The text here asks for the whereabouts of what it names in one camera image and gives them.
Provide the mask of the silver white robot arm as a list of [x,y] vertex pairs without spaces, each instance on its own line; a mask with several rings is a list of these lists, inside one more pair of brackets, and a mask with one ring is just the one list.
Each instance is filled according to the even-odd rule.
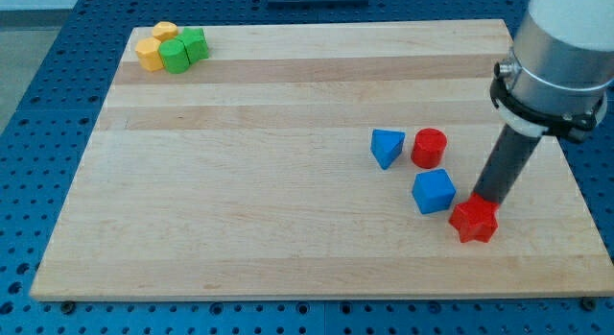
[[603,120],[613,80],[613,0],[530,0],[490,96],[525,136],[584,141]]

